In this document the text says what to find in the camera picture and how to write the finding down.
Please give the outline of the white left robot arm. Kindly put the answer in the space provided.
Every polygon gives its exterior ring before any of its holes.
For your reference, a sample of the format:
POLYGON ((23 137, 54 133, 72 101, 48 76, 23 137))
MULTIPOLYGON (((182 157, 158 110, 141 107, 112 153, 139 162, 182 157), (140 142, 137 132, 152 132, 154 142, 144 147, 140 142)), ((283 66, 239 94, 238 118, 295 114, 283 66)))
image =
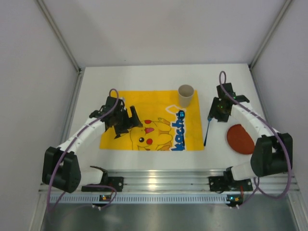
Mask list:
POLYGON ((58 147, 46 150, 42 182, 67 193, 79 187, 107 185, 108 172, 96 163, 94 143, 100 142, 101 135, 109 128, 119 138, 131 128, 141 126, 134 106, 127 109, 122 99, 108 96, 106 104, 93 111, 74 135, 58 147))

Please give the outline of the beige paper cup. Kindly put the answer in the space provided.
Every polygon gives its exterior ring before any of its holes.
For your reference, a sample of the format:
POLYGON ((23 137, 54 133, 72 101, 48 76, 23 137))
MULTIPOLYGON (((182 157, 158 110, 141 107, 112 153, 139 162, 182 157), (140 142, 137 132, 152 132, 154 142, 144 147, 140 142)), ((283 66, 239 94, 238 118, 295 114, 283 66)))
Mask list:
POLYGON ((190 85, 181 85, 178 88, 179 104, 182 108, 187 108, 190 105, 194 95, 194 88, 190 85))

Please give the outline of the blue metallic fork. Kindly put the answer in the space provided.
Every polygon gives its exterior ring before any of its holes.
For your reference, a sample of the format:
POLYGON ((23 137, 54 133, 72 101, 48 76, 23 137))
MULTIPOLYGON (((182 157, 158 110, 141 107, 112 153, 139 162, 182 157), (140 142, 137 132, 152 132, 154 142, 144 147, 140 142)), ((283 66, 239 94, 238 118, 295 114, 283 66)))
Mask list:
POLYGON ((206 147, 206 143, 207 143, 207 137, 208 137, 208 131, 209 131, 209 127, 210 127, 210 122, 212 121, 211 117, 207 118, 207 128, 206 128, 206 134, 205 134, 205 139, 204 139, 204 147, 206 147))

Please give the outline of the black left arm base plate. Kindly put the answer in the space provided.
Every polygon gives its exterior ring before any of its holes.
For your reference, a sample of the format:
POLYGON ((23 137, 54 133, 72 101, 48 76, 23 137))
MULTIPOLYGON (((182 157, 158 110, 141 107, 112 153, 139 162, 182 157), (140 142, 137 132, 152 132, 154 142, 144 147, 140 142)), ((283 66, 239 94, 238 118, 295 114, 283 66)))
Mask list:
POLYGON ((104 180, 93 185, 86 185, 81 187, 82 192, 111 192, 116 190, 117 192, 122 192, 124 186, 124 177, 110 177, 104 178, 104 180))

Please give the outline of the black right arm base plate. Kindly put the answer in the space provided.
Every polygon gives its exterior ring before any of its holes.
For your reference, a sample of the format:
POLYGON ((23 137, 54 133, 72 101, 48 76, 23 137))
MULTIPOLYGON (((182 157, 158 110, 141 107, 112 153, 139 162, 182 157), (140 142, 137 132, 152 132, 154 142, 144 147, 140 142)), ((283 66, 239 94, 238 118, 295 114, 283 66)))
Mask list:
POLYGON ((237 192, 243 190, 244 192, 251 192, 253 186, 250 179, 227 182, 223 176, 208 177, 209 188, 211 192, 237 192))

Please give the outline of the yellow Pikachu cloth placemat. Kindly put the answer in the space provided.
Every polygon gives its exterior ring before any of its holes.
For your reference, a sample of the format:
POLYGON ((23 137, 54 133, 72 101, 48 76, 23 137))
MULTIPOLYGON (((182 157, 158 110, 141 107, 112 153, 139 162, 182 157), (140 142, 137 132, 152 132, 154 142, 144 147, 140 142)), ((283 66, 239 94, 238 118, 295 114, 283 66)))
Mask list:
POLYGON ((100 149, 134 151, 201 151, 204 148, 198 93, 190 105, 182 108, 176 90, 120 91, 127 108, 135 106, 142 128, 115 139, 113 128, 101 136, 100 149), (185 112, 185 148, 182 144, 182 121, 179 110, 185 112))

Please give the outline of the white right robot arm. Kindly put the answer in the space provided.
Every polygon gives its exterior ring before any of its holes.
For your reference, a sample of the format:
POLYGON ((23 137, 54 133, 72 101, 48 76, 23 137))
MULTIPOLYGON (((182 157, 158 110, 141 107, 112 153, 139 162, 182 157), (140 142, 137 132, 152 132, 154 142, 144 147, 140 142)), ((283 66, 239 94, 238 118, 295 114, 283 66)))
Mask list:
POLYGON ((217 86, 209 119, 227 122, 236 119, 248 133, 255 147, 248 162, 227 168, 224 179, 229 184, 242 180, 289 172, 293 167, 293 138, 279 133, 257 114, 244 95, 236 95, 231 83, 217 86))

